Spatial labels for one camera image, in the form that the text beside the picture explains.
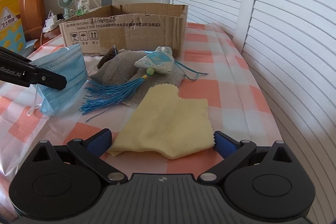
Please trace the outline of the blue surgical face mask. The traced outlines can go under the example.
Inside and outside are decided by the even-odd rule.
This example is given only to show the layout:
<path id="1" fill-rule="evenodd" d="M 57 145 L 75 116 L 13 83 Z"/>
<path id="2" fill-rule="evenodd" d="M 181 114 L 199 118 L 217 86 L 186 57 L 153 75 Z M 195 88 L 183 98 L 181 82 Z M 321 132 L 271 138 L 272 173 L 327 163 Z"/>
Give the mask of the blue surgical face mask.
<path id="1" fill-rule="evenodd" d="M 84 56 L 79 44 L 61 47 L 49 55 L 34 60 L 33 64 L 64 76 L 67 84 L 62 90 L 56 90 L 41 84 L 35 85 L 35 94 L 40 95 L 43 100 L 42 103 L 35 103 L 29 109 L 28 116 L 31 116 L 36 109 L 49 117 L 59 114 L 65 106 L 74 100 L 75 94 L 88 78 Z"/>

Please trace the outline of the yellow microfibre cloth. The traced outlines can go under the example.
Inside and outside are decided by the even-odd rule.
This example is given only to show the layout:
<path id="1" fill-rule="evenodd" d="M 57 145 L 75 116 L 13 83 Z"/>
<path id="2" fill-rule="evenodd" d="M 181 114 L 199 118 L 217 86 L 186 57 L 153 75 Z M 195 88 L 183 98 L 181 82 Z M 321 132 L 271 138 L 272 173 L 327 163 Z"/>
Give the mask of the yellow microfibre cloth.
<path id="1" fill-rule="evenodd" d="M 206 99 L 185 99 L 178 88 L 160 84 L 150 88 L 108 153 L 157 152 L 178 159 L 214 146 L 214 132 Z"/>

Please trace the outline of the brown scrunchie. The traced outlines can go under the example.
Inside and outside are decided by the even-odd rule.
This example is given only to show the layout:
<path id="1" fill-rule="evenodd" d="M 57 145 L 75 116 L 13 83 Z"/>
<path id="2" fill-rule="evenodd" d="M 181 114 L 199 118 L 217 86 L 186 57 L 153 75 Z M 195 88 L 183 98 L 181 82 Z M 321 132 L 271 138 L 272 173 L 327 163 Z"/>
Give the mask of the brown scrunchie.
<path id="1" fill-rule="evenodd" d="M 97 68 L 100 69 L 106 62 L 112 60 L 118 54 L 116 46 L 113 46 L 98 62 Z"/>

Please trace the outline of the blue white sachet with tassel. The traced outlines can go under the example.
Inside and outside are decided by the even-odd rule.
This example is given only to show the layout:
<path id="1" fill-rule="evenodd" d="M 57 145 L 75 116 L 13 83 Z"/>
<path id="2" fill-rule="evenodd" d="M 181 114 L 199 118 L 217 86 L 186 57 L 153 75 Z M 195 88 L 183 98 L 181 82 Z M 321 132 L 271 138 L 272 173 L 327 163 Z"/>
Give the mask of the blue white sachet with tassel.
<path id="1" fill-rule="evenodd" d="M 137 73 L 126 83 L 108 86 L 90 78 L 80 112 L 83 115 L 100 109 L 106 112 L 119 104 L 137 108 L 148 90 L 156 85 L 179 86 L 183 79 L 196 81 L 200 76 L 208 75 L 175 60 L 170 47 L 159 46 L 154 51 L 144 52 L 147 55 L 134 64 L 138 68 Z"/>

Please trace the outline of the yellow blue snack bag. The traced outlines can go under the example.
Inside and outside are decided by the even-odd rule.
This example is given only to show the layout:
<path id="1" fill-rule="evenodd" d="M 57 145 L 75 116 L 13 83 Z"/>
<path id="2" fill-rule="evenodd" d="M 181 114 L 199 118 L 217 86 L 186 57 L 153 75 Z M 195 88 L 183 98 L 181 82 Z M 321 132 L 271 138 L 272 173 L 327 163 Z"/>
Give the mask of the yellow blue snack bag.
<path id="1" fill-rule="evenodd" d="M 21 54 L 26 47 L 19 0 L 1 0 L 1 47 Z"/>

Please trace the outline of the wooden nightstand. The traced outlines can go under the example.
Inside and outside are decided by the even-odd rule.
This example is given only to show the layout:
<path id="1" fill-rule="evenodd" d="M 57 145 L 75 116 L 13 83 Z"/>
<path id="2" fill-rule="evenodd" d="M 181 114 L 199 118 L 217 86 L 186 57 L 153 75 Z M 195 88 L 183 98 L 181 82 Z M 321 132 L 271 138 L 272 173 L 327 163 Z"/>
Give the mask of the wooden nightstand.
<path id="1" fill-rule="evenodd" d="M 41 47 L 43 44 L 49 42 L 50 40 L 56 38 L 60 35 L 60 28 L 56 27 L 50 32 L 41 33 L 40 38 L 34 43 L 34 50 L 36 51 L 39 47 Z"/>

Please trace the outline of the white power strip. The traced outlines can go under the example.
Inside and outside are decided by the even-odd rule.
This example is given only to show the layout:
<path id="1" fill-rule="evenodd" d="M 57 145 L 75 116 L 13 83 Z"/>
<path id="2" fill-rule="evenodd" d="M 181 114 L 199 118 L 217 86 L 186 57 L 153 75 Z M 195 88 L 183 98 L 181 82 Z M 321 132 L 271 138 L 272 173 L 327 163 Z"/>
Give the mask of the white power strip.
<path id="1" fill-rule="evenodd" d="M 42 32 L 45 34 L 47 32 L 53 31 L 59 24 L 64 20 L 63 14 L 54 14 L 51 10 L 45 20 L 45 25 Z"/>

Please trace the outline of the green sanitizer bottle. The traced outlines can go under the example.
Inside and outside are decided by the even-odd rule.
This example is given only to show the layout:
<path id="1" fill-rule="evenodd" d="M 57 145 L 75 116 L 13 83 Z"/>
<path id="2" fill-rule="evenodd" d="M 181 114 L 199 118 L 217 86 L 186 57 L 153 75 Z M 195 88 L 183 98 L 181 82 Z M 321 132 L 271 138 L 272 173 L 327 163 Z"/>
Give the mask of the green sanitizer bottle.
<path id="1" fill-rule="evenodd" d="M 79 1 L 77 2 L 77 9 L 75 11 L 75 14 L 77 16 L 84 15 L 88 12 L 89 8 L 86 4 L 82 5 Z"/>

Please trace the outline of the green desk fan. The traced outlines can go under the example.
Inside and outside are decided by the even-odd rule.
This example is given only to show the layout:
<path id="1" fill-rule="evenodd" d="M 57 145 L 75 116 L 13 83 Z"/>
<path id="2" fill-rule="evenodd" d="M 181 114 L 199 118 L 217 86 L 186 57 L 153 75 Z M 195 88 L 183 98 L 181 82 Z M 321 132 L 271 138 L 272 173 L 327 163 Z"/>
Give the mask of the green desk fan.
<path id="1" fill-rule="evenodd" d="M 70 8 L 73 5 L 74 0 L 58 0 L 58 5 L 64 10 L 64 19 L 68 19 L 71 16 Z"/>

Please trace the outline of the checkered pink white tablecloth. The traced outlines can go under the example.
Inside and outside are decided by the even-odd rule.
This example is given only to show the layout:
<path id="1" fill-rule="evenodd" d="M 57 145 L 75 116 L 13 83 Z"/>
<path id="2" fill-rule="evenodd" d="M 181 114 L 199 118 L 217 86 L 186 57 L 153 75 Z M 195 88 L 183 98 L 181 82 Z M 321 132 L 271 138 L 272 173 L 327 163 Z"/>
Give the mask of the checkered pink white tablecloth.
<path id="1" fill-rule="evenodd" d="M 201 100 L 209 106 L 213 130 L 236 140 L 249 139 L 271 145 L 280 133 L 268 104 L 230 38 L 218 26 L 189 23 L 180 62 L 203 72 L 196 81 L 183 80 L 178 88 L 163 86 L 150 93 L 155 105 L 146 108 L 142 122 L 153 127 L 154 118 L 167 122 L 184 114 L 186 104 Z M 39 111 L 29 115 L 35 89 L 1 83 L 1 192 L 5 192 L 26 155 L 39 140 L 65 144 L 86 139 L 102 128 L 119 133 L 133 109 L 118 105 L 109 111 L 82 115 L 83 93 L 63 113 L 47 117 Z"/>

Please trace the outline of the white card sign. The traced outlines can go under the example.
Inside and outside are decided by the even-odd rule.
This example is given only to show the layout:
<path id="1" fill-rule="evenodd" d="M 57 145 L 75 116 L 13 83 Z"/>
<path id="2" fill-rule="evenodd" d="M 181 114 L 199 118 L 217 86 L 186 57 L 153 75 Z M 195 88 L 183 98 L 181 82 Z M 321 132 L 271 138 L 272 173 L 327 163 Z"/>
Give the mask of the white card sign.
<path id="1" fill-rule="evenodd" d="M 78 8 L 82 10 L 89 10 L 90 9 L 90 0 L 79 0 Z"/>

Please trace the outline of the brown cardboard box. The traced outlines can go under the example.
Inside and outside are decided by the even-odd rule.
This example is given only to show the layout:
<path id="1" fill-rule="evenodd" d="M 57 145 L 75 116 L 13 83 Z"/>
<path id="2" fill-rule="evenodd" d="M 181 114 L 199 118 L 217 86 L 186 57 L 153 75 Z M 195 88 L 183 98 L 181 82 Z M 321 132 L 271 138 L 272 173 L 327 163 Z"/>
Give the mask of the brown cardboard box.
<path id="1" fill-rule="evenodd" d="M 153 51 L 170 47 L 181 54 L 185 40 L 187 5 L 132 3 L 109 5 L 60 24 L 66 46 L 80 44 L 85 55 L 102 56 L 118 50 Z"/>

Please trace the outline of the white louvered closet door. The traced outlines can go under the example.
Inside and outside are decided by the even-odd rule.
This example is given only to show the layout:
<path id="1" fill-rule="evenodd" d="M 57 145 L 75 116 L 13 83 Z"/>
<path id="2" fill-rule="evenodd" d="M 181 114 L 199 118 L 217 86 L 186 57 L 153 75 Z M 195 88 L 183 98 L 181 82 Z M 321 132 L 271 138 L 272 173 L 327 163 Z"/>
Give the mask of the white louvered closet door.
<path id="1" fill-rule="evenodd" d="M 170 1 L 232 38 L 314 183 L 311 221 L 334 221 L 335 0 Z"/>

